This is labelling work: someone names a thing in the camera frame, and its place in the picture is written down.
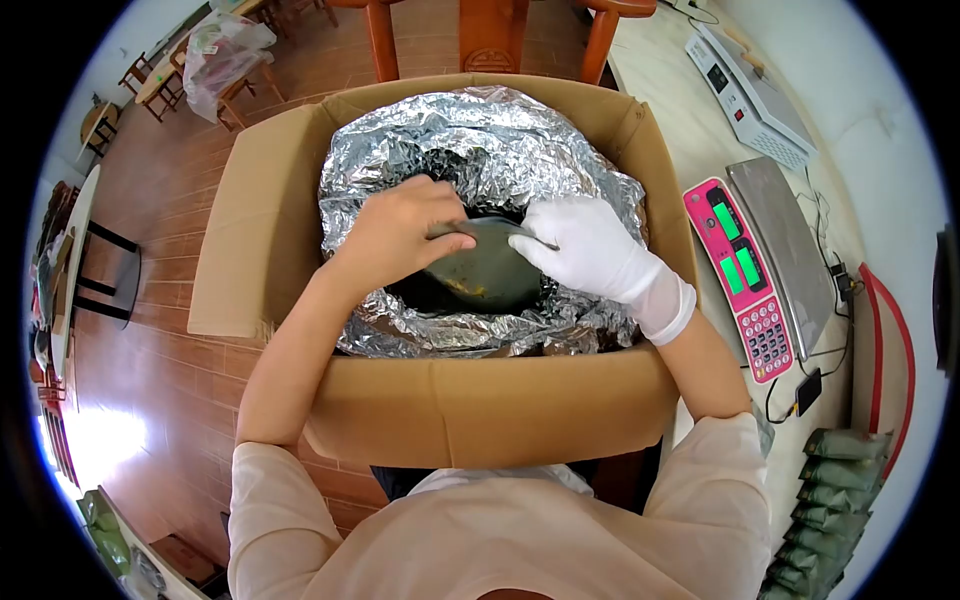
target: green display screen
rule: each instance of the green display screen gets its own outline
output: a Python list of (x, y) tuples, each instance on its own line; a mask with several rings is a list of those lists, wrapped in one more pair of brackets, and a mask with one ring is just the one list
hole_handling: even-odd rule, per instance
[(733, 240), (740, 234), (739, 229), (736, 228), (736, 223), (733, 222), (733, 217), (730, 216), (730, 210), (726, 204), (720, 203), (714, 206), (713, 214), (717, 216), (717, 221), (720, 222), (720, 227), (723, 228), (723, 232), (727, 234), (728, 240)]
[(736, 271), (736, 265), (733, 264), (733, 259), (727, 256), (720, 261), (720, 269), (723, 271), (724, 276), (727, 278), (727, 283), (730, 284), (730, 291), (733, 294), (739, 294), (743, 291), (743, 279), (740, 278), (740, 273)]
[(756, 272), (754, 260), (750, 257), (750, 251), (741, 248), (736, 251), (736, 259), (740, 261), (740, 268), (743, 269), (743, 275), (747, 278), (747, 285), (753, 285), (760, 281), (760, 275)]

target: shirt sleeve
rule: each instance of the shirt sleeve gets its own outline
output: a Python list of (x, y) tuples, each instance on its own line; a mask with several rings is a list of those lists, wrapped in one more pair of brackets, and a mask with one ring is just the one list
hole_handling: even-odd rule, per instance
[(230, 594), (236, 600), (300, 598), (343, 542), (303, 465), (283, 448), (233, 450)]
[(756, 596), (770, 562), (765, 478), (749, 413), (700, 419), (660, 469), (643, 515), (676, 524), (683, 563), (696, 566), (677, 579), (699, 597)]

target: crumpled foil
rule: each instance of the crumpled foil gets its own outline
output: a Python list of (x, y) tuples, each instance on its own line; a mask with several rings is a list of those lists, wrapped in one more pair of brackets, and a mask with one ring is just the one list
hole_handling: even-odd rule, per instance
[[(468, 212), (525, 212), (531, 203), (579, 195), (613, 207), (640, 244), (643, 187), (556, 110), (509, 87), (467, 87), (406, 98), (333, 134), (320, 180), (322, 252), (346, 239), (363, 202), (425, 173), (450, 181)], [(371, 357), (517, 356), (594, 353), (601, 340), (630, 346), (626, 307), (544, 276), (535, 309), (519, 315), (419, 312), (384, 289), (353, 311), (337, 348)]]

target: hand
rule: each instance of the hand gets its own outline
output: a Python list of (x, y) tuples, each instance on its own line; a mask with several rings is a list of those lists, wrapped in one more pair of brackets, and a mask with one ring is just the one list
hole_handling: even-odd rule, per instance
[(523, 226), (560, 249), (512, 235), (514, 250), (568, 288), (629, 304), (655, 345), (673, 340), (689, 322), (696, 291), (642, 248), (606, 202), (571, 197), (531, 204)]
[(347, 239), (324, 268), (338, 269), (348, 290), (362, 299), (438, 258), (476, 247), (465, 233), (426, 239), (431, 226), (466, 218), (452, 185), (417, 175), (367, 198)]

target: person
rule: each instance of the person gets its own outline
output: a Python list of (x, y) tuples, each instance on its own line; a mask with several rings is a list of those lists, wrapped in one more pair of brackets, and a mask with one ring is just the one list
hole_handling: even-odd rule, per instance
[(566, 466), (439, 469), (346, 540), (297, 460), (324, 367), (369, 292), (474, 246), (452, 186), (417, 176), (371, 195), (310, 279), (253, 370), (240, 404), (229, 518), (233, 598), (756, 597), (770, 560), (765, 461), (739, 366), (696, 294), (603, 201), (532, 204), (544, 242), (510, 244), (561, 284), (630, 306), (696, 424), (666, 459), (643, 515), (583, 490)]

